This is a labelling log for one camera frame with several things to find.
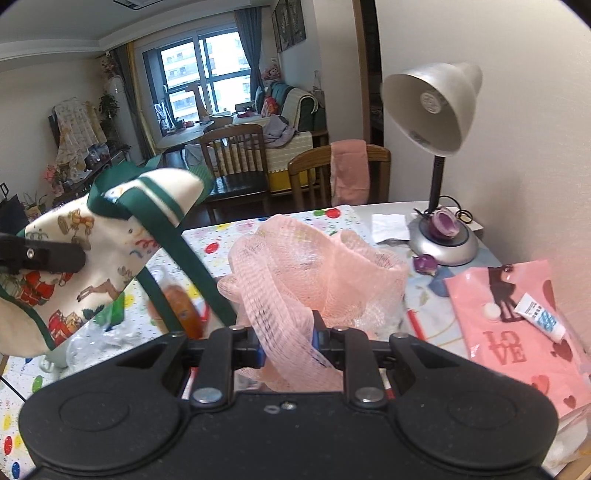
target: pink towel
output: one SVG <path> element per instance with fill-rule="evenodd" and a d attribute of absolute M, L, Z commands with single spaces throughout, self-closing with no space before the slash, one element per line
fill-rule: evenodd
<path fill-rule="evenodd" d="M 369 164 L 364 140 L 341 140 L 330 145 L 332 206 L 364 205 L 369 199 Z"/>

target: black lamp neck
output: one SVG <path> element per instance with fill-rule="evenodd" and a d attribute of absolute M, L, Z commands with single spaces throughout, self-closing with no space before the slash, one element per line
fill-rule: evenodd
<path fill-rule="evenodd" d="M 430 215 L 439 205 L 439 196 L 441 195 L 441 182 L 443 181 L 443 167 L 445 166 L 445 157 L 435 155 L 433 161 L 433 178 L 431 179 L 431 193 L 429 194 L 429 207 L 427 213 Z"/>

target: wooden chair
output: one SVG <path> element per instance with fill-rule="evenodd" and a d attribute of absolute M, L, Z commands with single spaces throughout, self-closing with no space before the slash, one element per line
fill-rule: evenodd
<path fill-rule="evenodd" d="M 388 201 L 388 192 L 390 189 L 390 150 L 377 145 L 368 144 L 369 171 L 372 170 L 372 163 L 378 163 L 377 178 L 377 201 L 386 203 Z M 313 148 L 299 154 L 291 160 L 287 166 L 290 175 L 291 191 L 295 200 L 295 208 L 298 212 L 306 209 L 304 205 L 304 195 L 301 188 L 300 174 L 306 172 L 308 190 L 310 192 L 310 208 L 314 210 L 316 206 L 316 195 L 314 183 L 317 181 L 320 189 L 320 200 L 322 205 L 318 208 L 330 206 L 330 145 Z"/>
<path fill-rule="evenodd" d="M 271 214 L 267 155 L 260 125 L 218 128 L 202 136 L 199 144 L 216 179 L 204 202 L 212 225 L 216 224 L 216 207 L 262 202 L 265 215 Z"/>

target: power cord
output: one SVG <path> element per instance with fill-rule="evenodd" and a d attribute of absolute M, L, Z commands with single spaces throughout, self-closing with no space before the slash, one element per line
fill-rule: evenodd
<path fill-rule="evenodd" d="M 456 204 L 457 206 L 457 212 L 455 213 L 456 218 L 462 222 L 464 222 L 467 225 L 470 225 L 473 221 L 474 221 L 474 217 L 471 213 L 470 210 L 466 210 L 462 208 L 462 205 L 460 205 L 460 202 L 458 202 L 454 197 L 450 197 L 449 195 L 440 195 L 439 199 L 450 199 L 453 203 Z"/>

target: blue curtain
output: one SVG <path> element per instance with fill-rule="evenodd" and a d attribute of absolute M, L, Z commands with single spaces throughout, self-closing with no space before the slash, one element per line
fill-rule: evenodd
<path fill-rule="evenodd" d="M 264 88 L 259 69 L 261 59 L 261 10 L 262 7 L 245 8 L 236 10 L 234 18 L 244 55 L 251 67 L 251 100 L 256 97 L 256 90 Z"/>

